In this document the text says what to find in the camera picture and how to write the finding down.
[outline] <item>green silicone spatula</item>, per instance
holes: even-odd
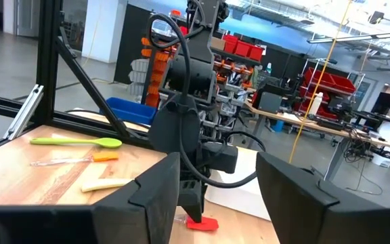
[[[94,140],[81,140],[71,138],[34,138],[30,140],[35,145],[63,145],[63,144],[97,144],[106,148],[117,148],[122,142],[114,138],[100,138]]]

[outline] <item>white bottle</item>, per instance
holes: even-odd
[[[267,64],[267,67],[265,68],[265,70],[269,73],[269,75],[272,73],[272,64],[271,63],[268,63]]]
[[[314,98],[314,101],[312,102],[311,108],[309,109],[310,115],[316,115],[318,108],[320,107],[320,104],[323,100],[323,93],[319,92],[317,96]]]

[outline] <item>door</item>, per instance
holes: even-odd
[[[374,89],[376,81],[372,79],[364,78],[360,83],[359,88],[356,91],[355,103],[353,104],[353,110],[361,111],[368,101],[372,90]]]
[[[17,0],[15,9],[16,34],[23,37],[38,37],[40,0]]]

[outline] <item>wooden table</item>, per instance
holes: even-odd
[[[103,149],[91,145],[39,146],[31,138],[92,139],[91,136],[40,126],[0,147],[0,205],[92,204],[116,189],[81,192],[81,185],[97,178],[135,178],[160,161],[165,154],[131,145]],[[32,167],[34,161],[85,157],[113,150],[119,160],[107,163],[78,163]],[[213,233],[188,230],[174,223],[170,243],[279,243],[271,222],[206,201],[205,216],[216,218],[220,228]]]
[[[321,131],[324,133],[328,133],[328,134],[342,137],[343,139],[337,144],[337,147],[335,148],[335,152],[330,160],[328,170],[324,174],[325,180],[332,180],[335,177],[335,175],[338,172],[339,167],[341,166],[341,161],[343,158],[343,151],[341,150],[341,145],[348,143],[348,141],[350,140],[349,132],[344,131],[344,130],[337,131],[335,129],[329,129],[326,127],[322,127],[322,126],[317,125],[317,123],[315,121],[306,120],[306,122],[303,122],[303,118],[298,118],[296,115],[292,115],[292,114],[287,114],[287,113],[274,114],[274,113],[261,111],[261,110],[258,110],[256,108],[252,107],[252,103],[250,103],[248,100],[245,101],[244,103],[252,113],[259,115],[259,118],[257,120],[257,123],[255,124],[255,128],[253,131],[254,136],[260,137],[261,131],[263,128],[264,120],[267,117],[270,119],[277,119],[277,120],[281,120],[281,121],[291,123],[293,125],[298,125],[298,126],[303,124],[303,126],[306,128],[310,128],[310,129],[313,129],[316,131]],[[366,142],[369,142],[375,146],[388,146],[388,147],[390,147],[390,139],[386,139],[386,141],[384,141],[384,142],[380,141],[376,138],[364,138],[363,140]],[[253,145],[253,140],[251,140],[248,143],[248,148],[251,148],[252,145]]]

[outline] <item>blue bin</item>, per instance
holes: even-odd
[[[106,102],[119,119],[128,122],[151,125],[156,114],[155,108],[121,98],[108,98]]]
[[[272,126],[272,129],[276,132],[282,131],[282,127],[284,127],[283,121],[276,121],[276,125]]]

